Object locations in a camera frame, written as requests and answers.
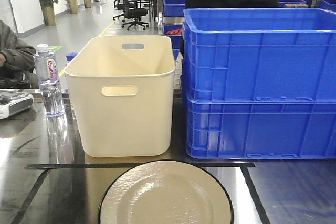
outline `office chair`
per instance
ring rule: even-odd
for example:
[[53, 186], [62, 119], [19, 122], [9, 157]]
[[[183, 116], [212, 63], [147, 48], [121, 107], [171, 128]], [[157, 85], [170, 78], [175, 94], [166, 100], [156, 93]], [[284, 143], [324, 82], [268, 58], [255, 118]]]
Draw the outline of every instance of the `office chair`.
[[[114, 5], [114, 8], [117, 9], [117, 10], [122, 10], [122, 14], [119, 14], [117, 16], [114, 16], [113, 17], [113, 20], [115, 20], [116, 18], [119, 19], [119, 17], [121, 16], [124, 16], [124, 13], [125, 13], [125, 5], [120, 3], [121, 0], [114, 0], [113, 1], [113, 5]], [[130, 8], [135, 8], [135, 4], [134, 3], [130, 3]]]
[[124, 0], [124, 5], [125, 5], [124, 18], [132, 18], [134, 20], [131, 22], [122, 24], [121, 27], [124, 27], [124, 25], [129, 25], [127, 28], [127, 31], [129, 31], [131, 26], [139, 25], [139, 26], [142, 26], [144, 30], [146, 30], [146, 27], [149, 27], [149, 23], [142, 22], [141, 17], [146, 16], [148, 14], [147, 9], [145, 8], [132, 9], [129, 0]]

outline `gray jacket sleeve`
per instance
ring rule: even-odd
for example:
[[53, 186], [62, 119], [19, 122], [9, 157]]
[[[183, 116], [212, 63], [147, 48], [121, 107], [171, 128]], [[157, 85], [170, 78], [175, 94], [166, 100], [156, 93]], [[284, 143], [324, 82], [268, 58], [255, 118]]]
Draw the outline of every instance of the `gray jacket sleeve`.
[[6, 63], [33, 71], [35, 48], [18, 39], [2, 20], [0, 20], [0, 53], [5, 56]]

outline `blue cap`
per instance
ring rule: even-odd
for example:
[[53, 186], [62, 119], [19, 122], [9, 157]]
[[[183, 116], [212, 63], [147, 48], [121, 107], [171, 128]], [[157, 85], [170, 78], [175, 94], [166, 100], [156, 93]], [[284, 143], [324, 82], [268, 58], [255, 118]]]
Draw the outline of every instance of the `blue cap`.
[[77, 52], [69, 52], [67, 53], [67, 61], [72, 61], [72, 59], [77, 55]]

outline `plastic water bottle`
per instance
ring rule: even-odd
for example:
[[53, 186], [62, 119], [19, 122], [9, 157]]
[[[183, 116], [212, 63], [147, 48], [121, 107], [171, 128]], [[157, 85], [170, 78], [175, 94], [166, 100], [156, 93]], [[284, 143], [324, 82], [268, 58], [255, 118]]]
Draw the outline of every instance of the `plastic water bottle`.
[[65, 109], [55, 54], [49, 52], [47, 44], [37, 45], [34, 62], [46, 115], [48, 117], [63, 115]]

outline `white plate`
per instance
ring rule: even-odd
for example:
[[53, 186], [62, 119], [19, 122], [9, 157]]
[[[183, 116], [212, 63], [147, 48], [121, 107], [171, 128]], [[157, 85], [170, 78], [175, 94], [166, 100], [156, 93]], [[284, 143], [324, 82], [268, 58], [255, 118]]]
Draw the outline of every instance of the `white plate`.
[[116, 179], [102, 200], [101, 224], [231, 224], [224, 187], [206, 171], [178, 161], [155, 161]]

